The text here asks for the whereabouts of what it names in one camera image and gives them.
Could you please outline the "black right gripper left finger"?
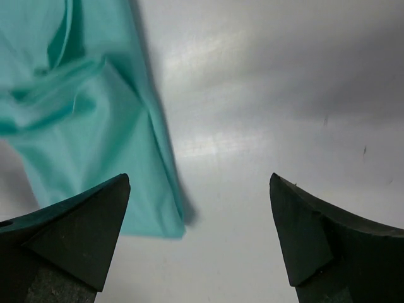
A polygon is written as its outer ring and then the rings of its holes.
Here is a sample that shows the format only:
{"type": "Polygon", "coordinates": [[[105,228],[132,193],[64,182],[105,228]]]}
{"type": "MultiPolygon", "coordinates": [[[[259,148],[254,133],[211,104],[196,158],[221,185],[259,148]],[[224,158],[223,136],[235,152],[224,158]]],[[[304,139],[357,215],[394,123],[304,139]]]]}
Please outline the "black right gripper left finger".
{"type": "Polygon", "coordinates": [[[1,222],[1,302],[94,302],[104,289],[130,194],[119,174],[1,222]]]}

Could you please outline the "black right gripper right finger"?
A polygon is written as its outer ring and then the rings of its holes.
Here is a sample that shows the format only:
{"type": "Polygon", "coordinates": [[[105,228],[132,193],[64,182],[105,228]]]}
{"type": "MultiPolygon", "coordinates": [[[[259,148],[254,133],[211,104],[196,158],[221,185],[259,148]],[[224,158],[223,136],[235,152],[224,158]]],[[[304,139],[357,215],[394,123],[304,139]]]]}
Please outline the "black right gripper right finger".
{"type": "Polygon", "coordinates": [[[403,302],[403,230],[327,203],[277,174],[270,202],[299,302],[403,302]]]}

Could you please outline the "teal t shirt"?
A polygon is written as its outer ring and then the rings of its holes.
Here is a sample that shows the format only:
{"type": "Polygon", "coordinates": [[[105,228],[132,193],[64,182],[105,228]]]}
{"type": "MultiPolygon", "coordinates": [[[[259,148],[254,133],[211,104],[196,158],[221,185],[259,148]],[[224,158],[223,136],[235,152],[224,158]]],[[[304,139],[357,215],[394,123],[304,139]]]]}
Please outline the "teal t shirt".
{"type": "Polygon", "coordinates": [[[182,194],[129,1],[1,2],[1,137],[46,207],[117,174],[125,234],[181,238],[182,194]]]}

